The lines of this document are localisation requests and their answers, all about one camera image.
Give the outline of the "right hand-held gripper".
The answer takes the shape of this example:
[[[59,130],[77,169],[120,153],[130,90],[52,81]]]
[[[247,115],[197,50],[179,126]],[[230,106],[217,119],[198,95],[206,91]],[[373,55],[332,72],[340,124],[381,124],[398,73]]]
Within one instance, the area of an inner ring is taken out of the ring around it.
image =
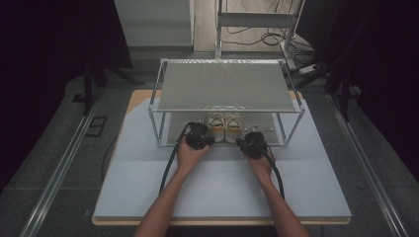
[[[265,137],[261,132],[250,132],[243,138],[237,138],[236,145],[243,154],[253,159],[263,157],[268,148]]]

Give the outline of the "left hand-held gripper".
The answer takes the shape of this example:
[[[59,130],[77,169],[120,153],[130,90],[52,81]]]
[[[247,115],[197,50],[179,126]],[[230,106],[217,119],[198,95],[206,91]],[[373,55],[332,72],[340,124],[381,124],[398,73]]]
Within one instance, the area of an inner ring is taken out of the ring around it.
[[[209,128],[198,122],[190,123],[190,131],[186,135],[187,144],[195,150],[202,150],[207,145],[211,146],[214,144],[214,138],[207,136]]]

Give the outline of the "white sneaker with yellow heel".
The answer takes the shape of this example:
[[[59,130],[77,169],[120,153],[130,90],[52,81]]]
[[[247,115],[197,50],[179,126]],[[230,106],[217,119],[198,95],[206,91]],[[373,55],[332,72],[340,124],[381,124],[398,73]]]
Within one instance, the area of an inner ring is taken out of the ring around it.
[[[209,135],[215,142],[221,142],[224,139],[225,122],[222,113],[209,113],[207,115]]]
[[[238,113],[228,113],[225,115],[225,140],[235,143],[242,133],[242,118]]]

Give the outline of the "white metal shoe rack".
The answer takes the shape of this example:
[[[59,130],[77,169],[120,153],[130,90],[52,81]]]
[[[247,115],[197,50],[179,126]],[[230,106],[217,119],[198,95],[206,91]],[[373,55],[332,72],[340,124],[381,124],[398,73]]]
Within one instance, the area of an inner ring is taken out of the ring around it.
[[[237,113],[244,134],[285,147],[304,107],[283,59],[163,59],[148,111],[160,146],[174,145],[190,121]]]

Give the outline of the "person's left hand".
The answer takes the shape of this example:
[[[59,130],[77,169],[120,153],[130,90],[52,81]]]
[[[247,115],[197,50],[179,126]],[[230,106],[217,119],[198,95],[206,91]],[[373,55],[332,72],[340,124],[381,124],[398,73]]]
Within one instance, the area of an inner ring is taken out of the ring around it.
[[[183,174],[189,174],[209,151],[208,145],[196,150],[187,142],[181,142],[177,151],[177,170]]]

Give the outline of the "person's right hand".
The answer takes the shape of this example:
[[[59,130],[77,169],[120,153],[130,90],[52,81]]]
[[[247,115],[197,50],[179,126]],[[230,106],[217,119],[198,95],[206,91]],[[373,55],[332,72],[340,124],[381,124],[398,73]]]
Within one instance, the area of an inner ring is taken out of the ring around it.
[[[272,165],[275,159],[272,157],[272,154],[269,153],[268,156],[263,156],[260,159],[248,158],[248,163],[253,175],[258,181],[266,181],[271,179],[272,175]]]

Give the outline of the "white power strip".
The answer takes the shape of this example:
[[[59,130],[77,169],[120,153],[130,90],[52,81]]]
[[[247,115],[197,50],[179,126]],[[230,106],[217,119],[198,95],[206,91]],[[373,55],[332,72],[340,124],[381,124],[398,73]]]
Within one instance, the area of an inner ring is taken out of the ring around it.
[[[312,72],[316,71],[317,69],[320,69],[320,66],[319,65],[317,65],[317,64],[310,64],[310,65],[301,67],[298,70],[298,73],[299,74],[309,74],[309,73],[312,73]]]

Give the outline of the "black floor socket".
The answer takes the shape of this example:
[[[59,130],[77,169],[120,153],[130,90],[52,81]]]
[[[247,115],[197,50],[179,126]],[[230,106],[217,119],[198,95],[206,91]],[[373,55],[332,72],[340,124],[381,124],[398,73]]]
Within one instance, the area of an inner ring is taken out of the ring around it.
[[[87,131],[86,137],[100,137],[105,129],[107,117],[93,117]]]

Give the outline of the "black stand with dark cloth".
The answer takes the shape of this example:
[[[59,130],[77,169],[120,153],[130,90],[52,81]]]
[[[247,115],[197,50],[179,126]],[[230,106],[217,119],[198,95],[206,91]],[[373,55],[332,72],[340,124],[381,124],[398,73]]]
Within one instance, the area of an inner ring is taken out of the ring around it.
[[[297,33],[379,124],[419,119],[419,0],[305,0]]]

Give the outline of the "black tripod stand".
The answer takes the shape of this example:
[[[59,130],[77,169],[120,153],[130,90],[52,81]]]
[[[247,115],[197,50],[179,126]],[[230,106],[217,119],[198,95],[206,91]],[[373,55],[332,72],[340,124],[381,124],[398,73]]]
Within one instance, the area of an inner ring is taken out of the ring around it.
[[[95,83],[99,88],[105,88],[108,84],[108,78],[105,74],[106,69],[115,73],[117,76],[126,80],[130,84],[144,85],[143,81],[134,79],[121,69],[111,66],[109,63],[104,63],[98,59],[88,59],[85,63],[83,73],[84,95],[77,94],[74,97],[74,102],[81,102],[84,104],[84,116],[86,116],[93,108],[93,83]]]

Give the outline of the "white cabinet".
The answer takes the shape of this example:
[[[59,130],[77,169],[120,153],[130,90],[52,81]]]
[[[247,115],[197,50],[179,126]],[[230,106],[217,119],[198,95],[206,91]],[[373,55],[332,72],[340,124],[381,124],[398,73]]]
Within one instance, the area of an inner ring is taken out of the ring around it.
[[[194,0],[115,0],[128,46],[194,44]]]

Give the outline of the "white metal stand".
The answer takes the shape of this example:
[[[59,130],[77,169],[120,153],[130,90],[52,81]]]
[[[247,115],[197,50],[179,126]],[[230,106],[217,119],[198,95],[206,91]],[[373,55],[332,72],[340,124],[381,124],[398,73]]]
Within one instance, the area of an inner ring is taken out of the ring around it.
[[[223,0],[217,0],[215,57],[217,59],[221,58],[221,30],[224,27],[276,28],[288,31],[285,41],[281,42],[280,46],[285,59],[292,59],[289,48],[304,1],[297,1],[296,9],[293,13],[237,13],[223,12]]]

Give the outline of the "aluminium floor rail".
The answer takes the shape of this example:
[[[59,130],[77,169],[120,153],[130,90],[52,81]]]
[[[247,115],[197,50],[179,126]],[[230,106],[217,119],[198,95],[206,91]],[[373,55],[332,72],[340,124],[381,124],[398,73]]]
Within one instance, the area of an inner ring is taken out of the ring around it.
[[[103,98],[104,89],[99,89],[93,97],[91,108],[87,114],[79,122],[78,127],[73,134],[64,154],[60,158],[56,168],[52,172],[48,182],[46,183],[42,193],[29,215],[19,237],[37,237],[45,218],[58,194],[63,180],[73,162],[73,159],[80,147],[83,137],[93,119],[95,112]]]
[[[338,120],[345,137],[354,153],[355,159],[359,164],[360,170],[363,173],[372,193],[377,201],[377,205],[392,233],[393,237],[410,237],[400,215],[391,201],[387,191],[384,188],[381,180],[376,174],[370,160],[365,153],[357,135],[352,129],[351,125],[345,120],[340,113],[340,106],[337,98],[334,95],[326,95],[331,104],[335,117]]]

